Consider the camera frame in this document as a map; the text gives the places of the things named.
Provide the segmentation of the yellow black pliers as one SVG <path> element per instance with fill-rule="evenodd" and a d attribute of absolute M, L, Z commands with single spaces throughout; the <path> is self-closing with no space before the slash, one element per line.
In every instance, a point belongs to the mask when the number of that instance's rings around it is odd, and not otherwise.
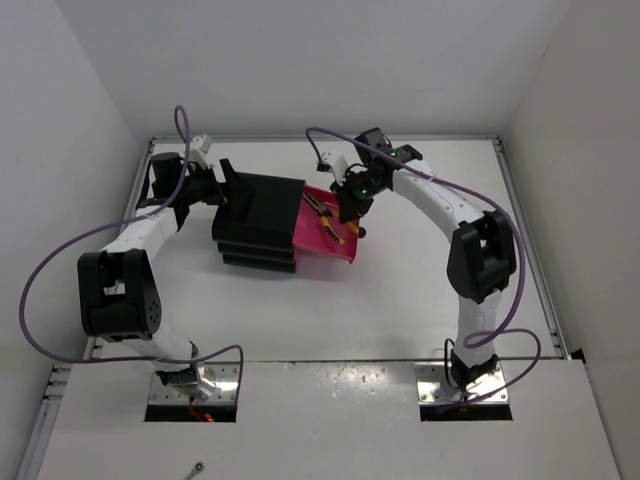
<path fill-rule="evenodd" d="M 305 202 L 315 211 L 317 216 L 320 219 L 323 230 L 327 234 L 327 236 L 336 244 L 342 246 L 345 244 L 345 240 L 338 235 L 335 230 L 331 226 L 330 218 L 334 217 L 334 211 L 331 210 L 327 205 L 318 201 L 313 196 L 308 193 L 304 193 L 302 195 Z M 349 230 L 358 238 L 361 239 L 366 234 L 366 231 L 359 226 L 356 226 L 354 222 L 349 222 L 346 224 Z"/>

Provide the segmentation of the pink drawer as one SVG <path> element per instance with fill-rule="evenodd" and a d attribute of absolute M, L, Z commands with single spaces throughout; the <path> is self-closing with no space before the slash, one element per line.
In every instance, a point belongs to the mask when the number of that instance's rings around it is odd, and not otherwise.
<path fill-rule="evenodd" d="M 293 233 L 296 252 L 352 263 L 366 229 L 358 220 L 342 224 L 339 213 L 337 197 L 332 192 L 306 185 Z"/>

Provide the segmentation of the black drawer cabinet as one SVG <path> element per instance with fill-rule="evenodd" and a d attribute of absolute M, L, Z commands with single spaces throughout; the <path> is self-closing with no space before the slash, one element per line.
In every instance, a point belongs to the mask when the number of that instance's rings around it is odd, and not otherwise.
<path fill-rule="evenodd" d="M 238 172 L 255 189 L 244 221 L 218 207 L 211 236 L 227 265 L 283 273 L 297 271 L 293 233 L 305 182 L 300 179 Z"/>

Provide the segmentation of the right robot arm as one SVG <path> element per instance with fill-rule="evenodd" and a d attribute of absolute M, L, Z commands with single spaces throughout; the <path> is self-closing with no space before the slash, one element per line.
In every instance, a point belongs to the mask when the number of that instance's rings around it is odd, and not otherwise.
<path fill-rule="evenodd" d="M 350 165 L 343 155 L 326 152 L 317 165 L 334 177 L 331 189 L 339 220 L 346 224 L 362 218 L 374 196 L 389 190 L 411 202 L 443 233 L 450 245 L 446 275 L 459 301 L 457 337 L 445 379 L 450 388 L 466 393 L 497 366 L 495 346 L 482 336 L 495 329 L 502 293 L 516 270 L 508 218 L 437 183 L 418 150 L 408 144 L 393 147 L 380 129 L 362 133 L 356 142 L 359 163 Z"/>

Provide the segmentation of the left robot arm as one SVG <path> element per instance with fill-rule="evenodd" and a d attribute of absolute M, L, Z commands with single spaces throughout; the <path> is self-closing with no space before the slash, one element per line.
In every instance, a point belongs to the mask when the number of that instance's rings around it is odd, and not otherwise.
<path fill-rule="evenodd" d="M 174 333 L 162 318 L 151 267 L 164 243 L 183 227 L 190 208 L 203 203 L 239 214 L 255 193 L 230 161 L 221 159 L 217 181 L 203 155 L 185 160 L 175 152 L 150 158 L 135 205 L 136 221 L 99 252 L 77 262 L 85 333 L 134 352 L 154 365 L 161 383 L 191 400 L 218 393 L 214 374 L 194 342 Z"/>

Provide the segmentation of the small metal wrench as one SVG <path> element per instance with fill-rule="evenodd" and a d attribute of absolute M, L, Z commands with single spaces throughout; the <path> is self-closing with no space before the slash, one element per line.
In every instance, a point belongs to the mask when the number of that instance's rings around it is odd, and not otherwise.
<path fill-rule="evenodd" d="M 196 475 L 204 471 L 205 465 L 203 462 L 197 462 L 192 469 L 185 475 L 184 480 L 192 480 Z"/>

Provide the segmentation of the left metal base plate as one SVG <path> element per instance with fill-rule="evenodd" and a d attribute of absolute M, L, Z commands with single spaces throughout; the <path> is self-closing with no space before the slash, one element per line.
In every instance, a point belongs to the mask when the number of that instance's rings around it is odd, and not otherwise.
<path fill-rule="evenodd" d="M 181 371 L 156 371 L 148 403 L 156 406 L 233 406 L 239 385 L 238 363 L 204 363 Z"/>

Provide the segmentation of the metal base plate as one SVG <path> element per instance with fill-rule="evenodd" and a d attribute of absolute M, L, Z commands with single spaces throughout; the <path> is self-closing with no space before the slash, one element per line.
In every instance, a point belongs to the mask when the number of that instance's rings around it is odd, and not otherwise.
<path fill-rule="evenodd" d="M 239 385 L 238 363 L 204 363 L 181 371 L 156 371 L 148 403 L 156 406 L 233 406 Z"/>
<path fill-rule="evenodd" d="M 443 407 L 479 404 L 481 406 L 508 405 L 509 394 L 501 366 L 468 384 L 462 392 L 445 378 L 443 362 L 415 364 L 418 402 L 420 406 Z"/>

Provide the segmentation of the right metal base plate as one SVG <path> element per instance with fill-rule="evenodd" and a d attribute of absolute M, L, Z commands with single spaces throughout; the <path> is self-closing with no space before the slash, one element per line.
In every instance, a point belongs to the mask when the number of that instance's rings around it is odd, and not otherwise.
<path fill-rule="evenodd" d="M 479 404 L 481 406 L 508 405 L 509 394 L 501 366 L 468 384 L 462 392 L 445 378 L 443 362 L 415 364 L 418 402 L 420 406 L 443 407 Z"/>

